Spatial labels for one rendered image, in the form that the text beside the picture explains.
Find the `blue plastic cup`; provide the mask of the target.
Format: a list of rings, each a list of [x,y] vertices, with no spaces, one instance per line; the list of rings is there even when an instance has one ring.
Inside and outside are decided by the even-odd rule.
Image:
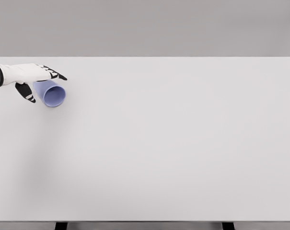
[[[48,107],[57,107],[66,98],[65,89],[52,80],[36,81],[33,83],[33,87],[38,97]]]

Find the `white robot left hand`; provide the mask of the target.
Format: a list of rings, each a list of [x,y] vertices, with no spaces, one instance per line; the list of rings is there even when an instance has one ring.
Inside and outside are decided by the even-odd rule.
[[[32,103],[36,103],[36,100],[28,83],[47,81],[55,78],[59,78],[64,81],[68,80],[62,74],[45,65],[31,63],[17,65],[17,67],[20,69],[20,72],[16,76],[16,80],[14,80],[15,88],[24,99]]]

